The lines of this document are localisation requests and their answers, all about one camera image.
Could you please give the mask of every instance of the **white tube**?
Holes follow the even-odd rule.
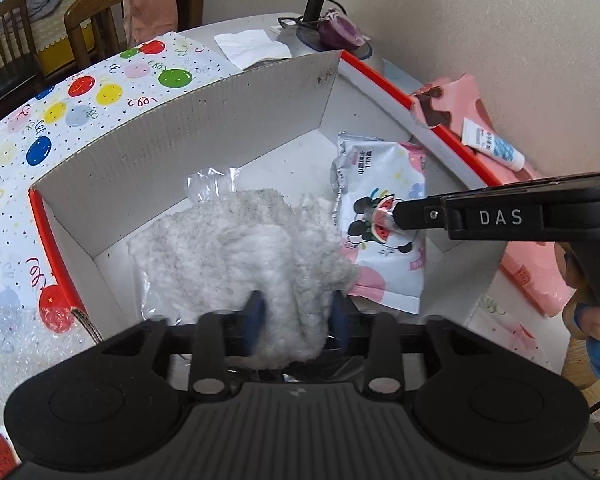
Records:
[[[462,124],[462,143],[490,156],[512,171],[520,171],[525,165],[525,156],[516,148],[466,117]]]

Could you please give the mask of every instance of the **white and pink package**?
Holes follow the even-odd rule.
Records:
[[[425,158],[415,144],[340,134],[332,168],[343,252],[360,266],[349,294],[412,314],[424,285],[426,235],[398,229],[391,213],[398,202],[426,196]]]

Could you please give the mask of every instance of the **cut red onion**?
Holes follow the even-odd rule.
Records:
[[[365,44],[359,28],[337,9],[329,9],[318,22],[320,40],[329,48],[356,50]]]

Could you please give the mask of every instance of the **green balloon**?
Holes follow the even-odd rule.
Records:
[[[191,83],[193,76],[181,68],[171,68],[165,70],[158,76],[161,85],[168,88],[182,88]]]
[[[129,59],[130,57],[135,56],[138,52],[140,52],[137,48],[130,48],[129,50],[125,50],[120,57],[122,59]]]

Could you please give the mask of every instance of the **cartoon mouse print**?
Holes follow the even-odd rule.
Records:
[[[402,254],[410,253],[413,243],[402,233],[393,231],[382,225],[382,218],[394,210],[395,205],[402,200],[395,195],[385,195],[379,198],[365,196],[355,201],[353,210],[355,220],[347,230],[348,245],[353,248],[364,242],[377,242],[385,247],[398,249]]]

